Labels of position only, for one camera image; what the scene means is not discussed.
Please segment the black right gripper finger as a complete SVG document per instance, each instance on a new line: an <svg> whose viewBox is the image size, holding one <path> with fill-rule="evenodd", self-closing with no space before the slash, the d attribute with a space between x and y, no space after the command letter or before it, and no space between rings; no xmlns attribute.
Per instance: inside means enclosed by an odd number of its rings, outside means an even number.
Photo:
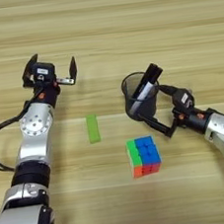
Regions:
<svg viewBox="0 0 224 224"><path fill-rule="evenodd" d="M148 126L165 134L169 138L173 136L173 134L175 133L174 131L177 129L177 126L179 125L178 118L175 118L172 122L172 125L169 127L166 124L159 122L158 119L153 116L140 114L139 117L142 118L142 120L146 122Z"/></svg>
<svg viewBox="0 0 224 224"><path fill-rule="evenodd" d="M160 90L166 95L170 95L173 99L180 98L184 94L183 90L171 85L161 85Z"/></svg>

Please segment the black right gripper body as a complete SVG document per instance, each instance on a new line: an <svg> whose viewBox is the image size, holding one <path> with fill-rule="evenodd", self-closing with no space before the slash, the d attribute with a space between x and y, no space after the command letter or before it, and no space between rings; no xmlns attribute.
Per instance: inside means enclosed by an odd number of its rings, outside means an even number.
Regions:
<svg viewBox="0 0 224 224"><path fill-rule="evenodd" d="M206 132L206 127L210 117L213 115L213 113L213 109L204 111L192 107L189 110L183 110L176 107L173 109L174 128L177 128L178 126L182 128L187 127L200 134L204 134Z"/></svg>

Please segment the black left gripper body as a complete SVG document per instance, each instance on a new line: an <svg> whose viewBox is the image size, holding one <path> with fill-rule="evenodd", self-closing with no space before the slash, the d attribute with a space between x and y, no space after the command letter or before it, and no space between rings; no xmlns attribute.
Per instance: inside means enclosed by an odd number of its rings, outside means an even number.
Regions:
<svg viewBox="0 0 224 224"><path fill-rule="evenodd" d="M34 93L36 95L34 101L35 103L49 104L52 108L55 108L57 96L60 92L60 87L54 80L50 82L37 80L34 86Z"/></svg>

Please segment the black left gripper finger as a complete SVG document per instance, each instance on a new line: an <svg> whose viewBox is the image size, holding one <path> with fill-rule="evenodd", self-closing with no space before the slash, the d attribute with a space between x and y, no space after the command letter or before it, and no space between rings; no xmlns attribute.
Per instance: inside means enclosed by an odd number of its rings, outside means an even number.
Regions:
<svg viewBox="0 0 224 224"><path fill-rule="evenodd" d="M25 71L22 77L23 77L23 85L25 88L33 87L35 85L31 77L33 75L32 67L36 64L36 62L37 62L37 53L30 58L28 64L24 68Z"/></svg>
<svg viewBox="0 0 224 224"><path fill-rule="evenodd" d="M77 79L77 65L75 61L75 57L72 57L69 65L69 78L57 78L56 83L59 85L75 85L76 84L76 79Z"/></svg>

